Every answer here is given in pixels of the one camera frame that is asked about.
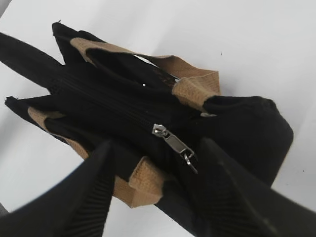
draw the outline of metal zipper pull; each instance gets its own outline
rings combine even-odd
[[[152,133],[155,136],[164,139],[165,142],[187,162],[188,166],[193,170],[193,172],[196,174],[198,173],[197,169],[190,161],[191,158],[196,158],[196,155],[191,148],[189,148],[176,135],[174,135],[161,124],[154,124]]]

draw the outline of bag handle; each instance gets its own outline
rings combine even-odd
[[[203,104],[208,98],[221,94],[218,71],[196,68],[174,55],[149,56],[135,53],[114,44],[90,41],[83,38],[73,38],[70,44],[91,64],[93,64],[93,62],[86,54],[88,49],[99,49],[110,53],[131,54],[149,60],[167,73],[180,79],[179,82],[174,85],[172,94],[175,95],[182,104],[202,112],[205,112]]]

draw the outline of white background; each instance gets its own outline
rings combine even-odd
[[[314,0],[12,0],[0,31],[62,62],[59,21],[151,55],[219,70],[223,95],[273,99],[295,132],[273,188],[316,211],[316,2]],[[0,202],[36,198],[81,163],[75,152],[13,114],[6,96],[47,92],[0,64]],[[190,236],[154,206],[116,199],[106,236]]]

